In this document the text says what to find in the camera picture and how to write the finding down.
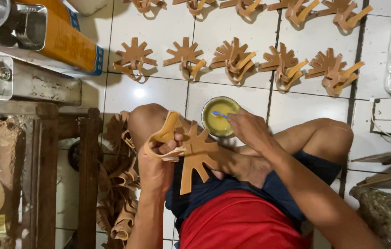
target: white tile floor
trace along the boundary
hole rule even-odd
[[[182,80],[177,65],[162,67],[163,60],[169,59],[168,48],[174,49],[172,43],[182,42],[185,36],[190,42],[197,42],[198,49],[204,54],[199,56],[208,64],[214,57],[216,47],[223,40],[230,42],[233,37],[240,39],[240,44],[248,44],[248,51],[255,51],[257,56],[253,61],[258,64],[265,62],[263,53],[269,52],[269,46],[278,42],[286,44],[295,51],[296,57],[302,61],[311,60],[319,52],[325,52],[332,47],[336,54],[342,53],[343,60],[351,66],[357,56],[360,27],[349,34],[343,34],[332,23],[332,16],[320,17],[305,23],[304,29],[296,30],[281,14],[278,30],[279,13],[263,11],[253,15],[253,20],[244,21],[234,8],[208,8],[203,13],[202,20],[194,20],[184,4],[173,6],[168,2],[167,10],[153,9],[147,18],[139,14],[131,3],[120,0],[108,0],[108,5],[90,17],[80,17],[82,32],[105,49],[104,73],[100,76],[79,76],[83,79],[83,105],[98,107],[108,122],[113,113],[121,110],[132,111],[139,105],[158,103],[170,110],[179,111],[187,118],[200,122],[201,107],[212,97],[229,96],[242,107],[252,113],[269,117],[269,126],[274,132],[281,131],[293,125],[319,118],[329,117],[346,122],[352,118],[355,133],[354,143],[349,159],[391,151],[391,141],[378,134],[369,133],[370,105],[367,101],[371,95],[377,98],[389,98],[383,90],[388,34],[391,29],[391,0],[371,0],[374,10],[368,15],[364,27],[364,41],[361,50],[361,60],[366,63],[360,70],[360,79],[355,90],[355,99],[351,99],[351,89],[347,87],[339,98],[330,98],[321,86],[321,78],[304,79],[296,82],[290,93],[281,94],[272,90],[271,73],[250,73],[242,87],[232,86],[224,74],[224,69],[202,69],[200,82],[188,83]],[[264,4],[276,3],[278,0],[263,0]],[[361,9],[363,0],[357,0]],[[320,4],[315,10],[324,9]],[[121,43],[131,43],[132,37],[138,37],[139,42],[147,42],[147,48],[153,49],[148,57],[157,60],[158,67],[145,66],[146,77],[141,83],[134,82],[125,75],[116,73],[112,63],[120,59],[117,50],[122,50]],[[62,143],[61,149],[67,149],[72,141]],[[232,143],[241,144],[238,140]],[[345,201],[353,208],[358,202],[349,196],[349,190],[365,177],[377,172],[385,172],[387,166],[371,163],[349,163],[346,179],[337,179],[332,188],[338,192],[340,183],[346,183]],[[67,163],[66,150],[59,153],[58,177],[62,180],[57,186],[57,219],[56,248],[60,249],[73,230],[77,229],[77,199],[78,175]],[[179,239],[173,228],[174,215],[169,211],[164,213],[163,247],[173,248]],[[96,233],[96,246],[106,241],[106,235]]]

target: person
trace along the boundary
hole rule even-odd
[[[272,135],[262,117],[244,109],[228,114],[245,146],[219,146],[209,153],[218,168],[208,170],[205,183],[193,172],[192,192],[180,195],[184,158],[175,164],[156,160],[143,148],[167,113],[150,104],[130,114],[141,194],[126,248],[162,247],[165,204],[177,218],[181,249],[310,248],[300,233],[306,219],[336,249],[382,248],[367,224],[329,187],[347,163],[353,133],[346,123],[320,118]],[[165,154],[183,139],[176,133],[174,140],[148,146]]]

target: wooden stand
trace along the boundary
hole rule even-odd
[[[20,166],[16,165],[22,170],[14,173],[21,175],[21,189],[13,190],[17,196],[22,191],[22,223],[18,230],[28,231],[21,241],[23,249],[55,248],[58,141],[77,137],[80,137],[81,157],[78,248],[95,248],[98,135],[103,126],[99,115],[96,108],[0,101],[0,119],[10,120],[23,130],[25,149],[15,151],[15,158],[24,158],[19,160]]]

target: hand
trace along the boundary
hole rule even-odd
[[[260,153],[271,143],[273,138],[261,116],[255,116],[240,108],[237,114],[229,113],[228,118],[235,136],[255,151]]]
[[[182,140],[183,135],[176,133],[174,140],[169,140],[164,144],[151,142],[148,145],[155,153],[164,155],[181,146]],[[144,151],[144,147],[139,150],[138,160],[141,191],[154,195],[164,195],[172,184],[174,163],[148,156]]]

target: blue brush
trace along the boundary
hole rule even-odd
[[[229,119],[228,116],[223,115],[223,114],[219,113],[218,111],[212,111],[212,114],[219,115],[219,116],[225,117],[226,119]]]

